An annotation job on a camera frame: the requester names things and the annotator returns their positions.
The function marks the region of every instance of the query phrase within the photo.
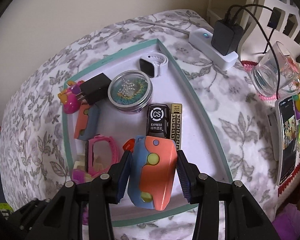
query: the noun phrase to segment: smartphone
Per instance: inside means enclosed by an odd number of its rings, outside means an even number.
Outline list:
[[[293,173],[297,158],[297,120],[292,97],[275,103],[279,128],[279,168],[277,185],[280,186]]]

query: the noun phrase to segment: floral bedsheet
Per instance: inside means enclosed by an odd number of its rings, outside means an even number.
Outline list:
[[[165,11],[138,19],[213,32],[192,10]],[[65,80],[120,49],[154,38],[169,49],[194,87],[215,127],[233,178],[241,180],[268,217],[274,218],[277,166],[265,106],[242,65],[237,62],[222,71],[188,43],[186,34],[129,20],[85,35],[61,50],[28,78],[7,104],[0,137],[0,170],[5,198],[14,210],[34,197],[52,198],[70,179],[57,97]],[[196,209],[151,223],[114,228],[114,233],[122,240],[191,239],[195,217]]]

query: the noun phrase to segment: toy car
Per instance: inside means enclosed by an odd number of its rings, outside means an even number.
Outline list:
[[[169,112],[170,109],[165,104],[149,105],[147,111],[146,135],[160,138],[169,138]]]

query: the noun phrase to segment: pink toy figure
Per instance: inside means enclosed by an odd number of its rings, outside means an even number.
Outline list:
[[[69,88],[66,88],[58,94],[58,98],[63,104],[63,111],[66,114],[73,114],[79,110],[81,102],[76,98],[76,95],[81,92],[80,85],[83,82],[83,80],[78,81],[78,83],[69,80],[67,82]]]

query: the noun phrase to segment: black and gold pattern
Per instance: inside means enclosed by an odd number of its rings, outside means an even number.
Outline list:
[[[181,148],[182,104],[171,104],[170,139],[176,143],[177,150]]]

